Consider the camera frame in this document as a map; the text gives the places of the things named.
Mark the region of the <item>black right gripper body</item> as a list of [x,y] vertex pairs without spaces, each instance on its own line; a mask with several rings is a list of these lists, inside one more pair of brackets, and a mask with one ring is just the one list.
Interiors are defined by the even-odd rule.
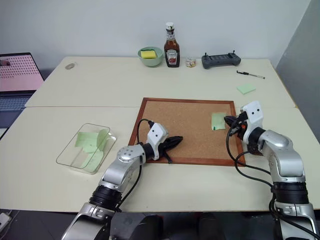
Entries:
[[229,136],[237,135],[237,137],[240,140],[244,139],[245,132],[247,131],[248,124],[248,116],[246,112],[240,113],[237,117],[236,120],[236,126],[235,127],[230,127],[230,133]]

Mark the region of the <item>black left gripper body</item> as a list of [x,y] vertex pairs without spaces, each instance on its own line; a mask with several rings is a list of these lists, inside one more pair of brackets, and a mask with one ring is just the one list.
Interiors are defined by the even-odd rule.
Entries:
[[168,137],[164,140],[164,142],[160,143],[158,146],[158,152],[160,156],[164,155],[164,152],[172,149],[172,137]]

